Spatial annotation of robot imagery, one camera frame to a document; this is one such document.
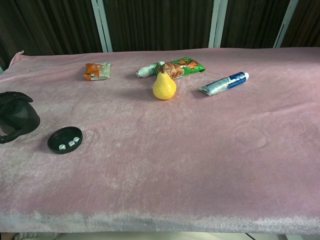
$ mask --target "black dish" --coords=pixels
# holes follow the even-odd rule
[[[67,154],[76,150],[81,142],[83,136],[79,128],[75,126],[67,126],[55,131],[48,139],[47,145],[55,154]],[[65,149],[59,150],[59,146],[64,145]]]

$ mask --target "snack wrapper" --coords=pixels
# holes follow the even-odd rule
[[[110,78],[110,62],[87,63],[84,78],[87,81],[106,80]]]
[[[197,72],[203,72],[206,68],[197,61],[186,56],[178,60],[165,62],[163,70],[167,72],[172,79],[178,79]],[[160,64],[158,64],[155,69],[157,75],[159,72],[161,72]]]

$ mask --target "orange snack wrapper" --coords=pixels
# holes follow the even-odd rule
[[[87,81],[106,80],[110,78],[110,62],[87,63],[83,77]]]

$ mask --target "blue toothpaste tube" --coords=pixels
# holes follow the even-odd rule
[[[218,93],[221,93],[225,90],[231,89],[239,84],[244,83],[249,78],[249,73],[247,72],[238,72],[231,76],[227,76],[220,80],[209,83],[205,86],[201,86],[199,90],[208,96],[212,96]]]

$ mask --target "white dice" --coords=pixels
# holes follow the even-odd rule
[[[70,141],[69,142],[69,146],[72,147],[73,145],[75,145],[76,143],[74,141]]]
[[[59,151],[61,150],[66,150],[66,145],[64,144],[59,145]]]

